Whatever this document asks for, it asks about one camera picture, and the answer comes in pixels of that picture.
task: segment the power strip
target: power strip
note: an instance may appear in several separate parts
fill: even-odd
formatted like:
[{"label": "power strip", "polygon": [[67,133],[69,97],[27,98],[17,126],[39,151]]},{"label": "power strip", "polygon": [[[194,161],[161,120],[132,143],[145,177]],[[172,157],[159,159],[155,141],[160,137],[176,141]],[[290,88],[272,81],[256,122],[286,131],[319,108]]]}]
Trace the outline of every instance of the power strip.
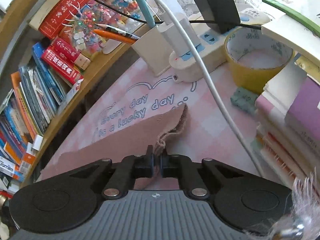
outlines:
[{"label": "power strip", "polygon": [[[265,13],[254,8],[242,10],[239,12],[239,16],[241,23],[249,25],[264,24],[270,21]],[[206,24],[192,24],[192,27],[201,40],[201,44],[196,49],[210,73],[227,60],[224,51],[224,41],[235,28],[229,32],[220,34],[209,28]],[[169,57],[169,64],[175,71],[175,82],[184,81],[192,83],[203,77],[202,71],[191,52],[177,57],[175,51],[173,51]]]}]

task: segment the yellow tape roll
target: yellow tape roll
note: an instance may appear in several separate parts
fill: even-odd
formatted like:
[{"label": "yellow tape roll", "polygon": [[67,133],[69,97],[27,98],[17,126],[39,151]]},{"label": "yellow tape roll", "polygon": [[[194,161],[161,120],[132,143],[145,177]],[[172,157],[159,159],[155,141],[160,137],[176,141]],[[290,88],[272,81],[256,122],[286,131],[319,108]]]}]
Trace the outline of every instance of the yellow tape roll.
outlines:
[{"label": "yellow tape roll", "polygon": [[[260,30],[238,28],[231,32],[224,43],[226,58],[232,78],[238,87],[243,87],[256,94],[263,92],[265,84],[278,74],[294,56],[294,51],[285,44],[265,36]],[[268,65],[266,59],[261,65],[248,67],[239,63],[239,59],[254,51],[268,50],[271,55],[279,58],[275,67]]]}]

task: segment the black cable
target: black cable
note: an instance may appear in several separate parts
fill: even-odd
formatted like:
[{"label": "black cable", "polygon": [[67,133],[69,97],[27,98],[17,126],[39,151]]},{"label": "black cable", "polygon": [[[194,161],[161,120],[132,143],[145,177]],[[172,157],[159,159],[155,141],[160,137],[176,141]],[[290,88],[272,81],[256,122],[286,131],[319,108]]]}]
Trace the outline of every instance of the black cable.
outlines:
[{"label": "black cable", "polygon": [[[94,1],[97,2],[97,3],[99,3],[99,4],[102,4],[103,6],[109,8],[109,9],[111,9],[111,10],[113,10],[113,11],[115,11],[115,12],[117,12],[117,13],[125,16],[125,17],[128,17],[128,18],[130,18],[130,19],[132,19],[132,20],[135,20],[135,21],[137,21],[137,22],[140,22],[140,23],[145,23],[145,24],[147,24],[146,21],[143,21],[143,20],[137,19],[137,18],[135,18],[135,17],[132,17],[132,16],[130,16],[130,15],[127,15],[127,14],[125,14],[125,13],[123,13],[123,12],[121,12],[121,11],[119,11],[119,10],[117,10],[117,9],[109,6],[109,5],[107,5],[107,4],[104,3],[103,1],[100,1],[100,0],[94,0]],[[215,21],[204,21],[204,20],[189,21],[189,22],[190,22],[190,23],[216,23]],[[161,24],[161,23],[163,23],[163,21],[155,22],[155,24]],[[242,23],[239,23],[239,24],[226,23],[226,24],[233,24],[233,25],[240,26],[240,27],[246,27],[246,28],[261,30],[261,27],[254,26],[254,25],[248,25],[248,24],[242,24]]]},{"label": "black cable", "polygon": [[[190,23],[216,23],[215,21],[205,21],[205,20],[195,20],[195,21],[189,21]],[[224,24],[230,24],[230,25],[236,25],[240,27],[245,27],[245,28],[251,28],[255,30],[261,30],[260,26],[257,25],[249,25],[249,24],[243,24],[243,23],[227,23],[223,22]]]}]

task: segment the tape roll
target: tape roll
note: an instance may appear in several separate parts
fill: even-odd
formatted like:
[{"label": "tape roll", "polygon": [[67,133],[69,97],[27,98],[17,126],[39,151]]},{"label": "tape roll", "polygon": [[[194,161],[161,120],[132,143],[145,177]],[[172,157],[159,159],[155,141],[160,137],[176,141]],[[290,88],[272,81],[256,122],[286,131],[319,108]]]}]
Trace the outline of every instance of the tape roll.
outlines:
[{"label": "tape roll", "polygon": [[294,56],[292,48],[250,28],[231,32],[224,50],[235,84],[256,94]]}]

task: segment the white pen holder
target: white pen holder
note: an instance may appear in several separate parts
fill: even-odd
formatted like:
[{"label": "white pen holder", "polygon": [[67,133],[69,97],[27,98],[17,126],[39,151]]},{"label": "white pen holder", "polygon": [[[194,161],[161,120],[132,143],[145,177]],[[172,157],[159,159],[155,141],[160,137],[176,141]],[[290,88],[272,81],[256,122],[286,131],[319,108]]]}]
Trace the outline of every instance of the white pen holder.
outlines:
[{"label": "white pen holder", "polygon": [[157,26],[152,28],[131,46],[148,64],[154,76],[158,77],[168,68],[171,46],[159,33]]}]

